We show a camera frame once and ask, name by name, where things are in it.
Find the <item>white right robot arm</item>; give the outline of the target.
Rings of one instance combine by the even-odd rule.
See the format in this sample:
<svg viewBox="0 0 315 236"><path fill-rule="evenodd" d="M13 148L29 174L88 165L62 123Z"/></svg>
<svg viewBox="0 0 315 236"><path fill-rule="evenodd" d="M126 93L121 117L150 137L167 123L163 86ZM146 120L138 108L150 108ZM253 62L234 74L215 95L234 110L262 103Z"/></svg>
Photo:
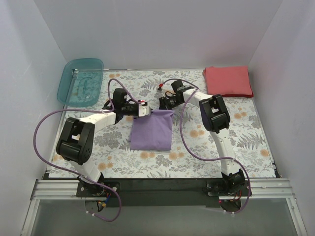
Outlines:
<svg viewBox="0 0 315 236"><path fill-rule="evenodd" d="M182 79L168 79L162 82L157 91L162 94L159 98L161 110L172 110L183 105L180 115L180 135L184 147L194 158L204 162L220 162L223 191L234 195L240 189L240 181L245 181L248 174L244 166L236 159L232 143L229 139L230 115L220 94L208 95L199 91L199 87ZM205 159L195 155L187 146L183 135L183 115L187 104L192 104L200 110L204 128L210 132L217 151L218 158Z"/></svg>

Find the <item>purple t shirt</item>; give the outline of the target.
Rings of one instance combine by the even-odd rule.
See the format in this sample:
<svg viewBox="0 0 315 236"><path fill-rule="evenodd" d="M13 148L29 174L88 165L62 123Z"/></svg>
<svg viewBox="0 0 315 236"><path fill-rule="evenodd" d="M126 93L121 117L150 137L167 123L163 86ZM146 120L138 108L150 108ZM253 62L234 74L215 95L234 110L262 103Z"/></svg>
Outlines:
<svg viewBox="0 0 315 236"><path fill-rule="evenodd" d="M170 151L173 110L153 110L149 116L134 118L130 135L131 150Z"/></svg>

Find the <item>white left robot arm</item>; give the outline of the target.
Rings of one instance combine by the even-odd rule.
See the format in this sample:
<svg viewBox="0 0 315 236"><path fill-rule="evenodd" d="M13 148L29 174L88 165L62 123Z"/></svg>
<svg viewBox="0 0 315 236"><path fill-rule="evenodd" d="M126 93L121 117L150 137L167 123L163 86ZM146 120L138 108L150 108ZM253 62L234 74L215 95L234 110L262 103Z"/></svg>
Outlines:
<svg viewBox="0 0 315 236"><path fill-rule="evenodd" d="M99 181L101 172L91 160L94 136L102 129L117 124L124 116L144 115L141 100L127 99L122 88L114 90L113 98L107 101L99 113L83 118L67 118L59 137L56 152L69 162L78 176L88 184L88 191L95 197L104 193L105 185Z"/></svg>

